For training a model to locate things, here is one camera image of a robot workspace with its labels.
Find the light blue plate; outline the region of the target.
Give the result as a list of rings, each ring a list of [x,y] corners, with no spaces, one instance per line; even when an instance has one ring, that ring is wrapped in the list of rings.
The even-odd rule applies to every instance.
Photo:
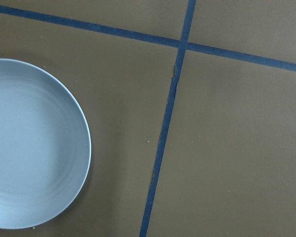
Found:
[[[62,213],[90,162],[88,124],[68,89],[35,65],[0,58],[0,229]]]

